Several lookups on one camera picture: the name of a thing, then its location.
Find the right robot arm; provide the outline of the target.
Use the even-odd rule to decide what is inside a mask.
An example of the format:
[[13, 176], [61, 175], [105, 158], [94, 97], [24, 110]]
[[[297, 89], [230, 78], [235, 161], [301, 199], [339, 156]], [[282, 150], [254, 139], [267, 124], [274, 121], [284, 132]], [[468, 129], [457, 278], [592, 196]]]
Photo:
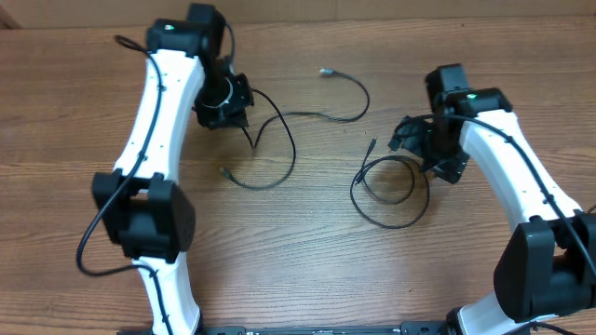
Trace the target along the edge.
[[440, 334], [527, 334], [547, 320], [595, 306], [595, 214], [544, 168], [504, 93], [474, 89], [460, 64], [425, 78], [431, 112], [405, 117], [389, 147], [457, 183], [474, 160], [505, 210], [511, 238], [494, 269], [494, 290], [453, 309]]

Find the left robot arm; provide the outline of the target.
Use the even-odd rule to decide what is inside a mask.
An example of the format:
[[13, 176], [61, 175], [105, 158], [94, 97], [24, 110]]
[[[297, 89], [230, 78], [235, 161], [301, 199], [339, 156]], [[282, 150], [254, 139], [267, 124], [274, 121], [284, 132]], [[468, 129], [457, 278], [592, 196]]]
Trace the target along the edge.
[[193, 3], [184, 20], [158, 19], [140, 46], [146, 76], [141, 103], [122, 154], [110, 173], [96, 173], [91, 191], [98, 207], [92, 225], [104, 224], [110, 240], [140, 273], [153, 313], [150, 334], [197, 334], [201, 312], [187, 267], [196, 212], [179, 185], [185, 131], [191, 115], [208, 129], [246, 127], [253, 95], [232, 56], [220, 55], [224, 16]]

